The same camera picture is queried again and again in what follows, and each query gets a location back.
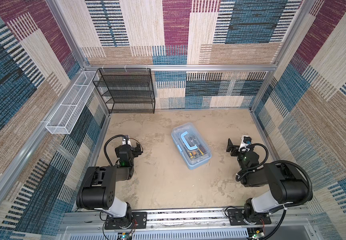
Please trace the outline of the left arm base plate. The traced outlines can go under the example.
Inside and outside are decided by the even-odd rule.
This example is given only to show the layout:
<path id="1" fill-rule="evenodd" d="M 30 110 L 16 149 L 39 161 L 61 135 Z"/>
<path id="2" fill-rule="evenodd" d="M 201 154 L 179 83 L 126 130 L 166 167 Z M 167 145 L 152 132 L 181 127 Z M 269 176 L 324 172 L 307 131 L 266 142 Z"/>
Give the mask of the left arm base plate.
<path id="1" fill-rule="evenodd" d="M 107 217 L 104 230 L 127 230 L 132 228 L 145 229 L 147 226 L 148 213 L 147 212 L 132 212 L 127 213 L 122 218 Z"/>

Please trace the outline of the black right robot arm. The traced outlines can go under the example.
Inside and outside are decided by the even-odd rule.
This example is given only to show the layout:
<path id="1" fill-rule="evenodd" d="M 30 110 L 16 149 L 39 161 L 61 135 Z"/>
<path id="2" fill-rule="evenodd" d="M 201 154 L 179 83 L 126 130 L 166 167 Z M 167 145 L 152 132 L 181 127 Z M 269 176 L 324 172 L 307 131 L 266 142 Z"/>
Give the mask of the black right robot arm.
<path id="1" fill-rule="evenodd" d="M 252 143 L 251 137 L 242 136 L 239 145 L 228 140 L 226 151 L 237 158 L 240 170 L 235 180 L 238 183 L 246 188 L 269 187 L 262 195 L 246 200 L 243 208 L 225 208 L 224 214 L 232 225 L 267 224 L 270 223 L 269 214 L 312 200 L 312 182 L 307 172 L 290 161 L 269 163 L 268 148 Z"/>

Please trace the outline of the light blue plastic tool box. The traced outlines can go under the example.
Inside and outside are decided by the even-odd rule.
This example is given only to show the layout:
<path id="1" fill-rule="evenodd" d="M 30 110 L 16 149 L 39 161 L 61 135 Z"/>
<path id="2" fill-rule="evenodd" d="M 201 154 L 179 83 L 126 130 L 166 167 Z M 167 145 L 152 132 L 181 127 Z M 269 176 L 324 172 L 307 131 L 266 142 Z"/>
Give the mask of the light blue plastic tool box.
<path id="1" fill-rule="evenodd" d="M 208 163 L 212 158 L 212 153 L 209 146 L 193 123 L 186 123 L 175 127 L 171 136 L 185 164 L 190 170 L 194 170 Z M 197 147 L 201 148 L 201 150 L 204 152 L 204 156 L 192 160 L 190 158 L 189 151 L 195 150 Z"/>

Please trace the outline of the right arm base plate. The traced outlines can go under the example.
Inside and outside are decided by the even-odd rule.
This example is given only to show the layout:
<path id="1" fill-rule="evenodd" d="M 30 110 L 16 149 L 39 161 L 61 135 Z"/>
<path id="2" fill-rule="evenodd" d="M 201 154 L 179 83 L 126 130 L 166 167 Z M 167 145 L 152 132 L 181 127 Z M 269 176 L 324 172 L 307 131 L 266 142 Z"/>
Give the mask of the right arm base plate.
<path id="1" fill-rule="evenodd" d="M 231 226 L 247 225 L 270 225 L 272 223 L 269 214 L 255 213 L 246 214 L 243 209 L 230 208 L 226 210 Z"/>

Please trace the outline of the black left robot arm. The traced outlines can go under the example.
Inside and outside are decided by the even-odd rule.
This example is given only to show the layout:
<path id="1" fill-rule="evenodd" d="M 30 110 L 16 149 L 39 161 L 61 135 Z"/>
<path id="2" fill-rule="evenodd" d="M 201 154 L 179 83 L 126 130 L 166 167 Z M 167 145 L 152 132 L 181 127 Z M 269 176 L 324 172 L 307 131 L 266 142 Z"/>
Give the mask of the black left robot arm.
<path id="1" fill-rule="evenodd" d="M 116 197 L 116 183 L 127 181 L 135 171 L 134 158 L 143 153 L 140 143 L 135 147 L 128 144 L 115 148 L 118 165 L 89 167 L 77 194 L 79 209 L 106 213 L 115 223 L 129 225 L 133 221 L 129 203 Z"/>

